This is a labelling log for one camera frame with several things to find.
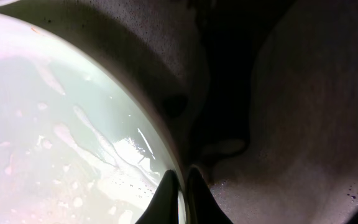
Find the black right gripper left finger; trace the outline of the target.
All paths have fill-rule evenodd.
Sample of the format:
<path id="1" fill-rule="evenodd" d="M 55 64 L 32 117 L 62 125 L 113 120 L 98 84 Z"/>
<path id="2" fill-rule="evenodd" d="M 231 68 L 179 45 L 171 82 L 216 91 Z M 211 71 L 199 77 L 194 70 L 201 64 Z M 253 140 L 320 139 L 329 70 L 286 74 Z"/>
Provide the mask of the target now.
<path id="1" fill-rule="evenodd" d="M 136 224 L 178 224 L 179 186 L 176 173 L 167 170 Z"/>

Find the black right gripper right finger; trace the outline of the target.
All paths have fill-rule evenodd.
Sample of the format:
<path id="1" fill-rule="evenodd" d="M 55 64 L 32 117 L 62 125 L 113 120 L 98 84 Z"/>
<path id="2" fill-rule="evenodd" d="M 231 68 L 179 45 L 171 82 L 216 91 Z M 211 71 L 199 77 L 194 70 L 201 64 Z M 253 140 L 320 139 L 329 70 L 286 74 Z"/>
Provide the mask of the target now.
<path id="1" fill-rule="evenodd" d="M 232 224 L 215 201 L 201 173 L 195 167 L 189 170 L 186 195 L 193 224 Z"/>

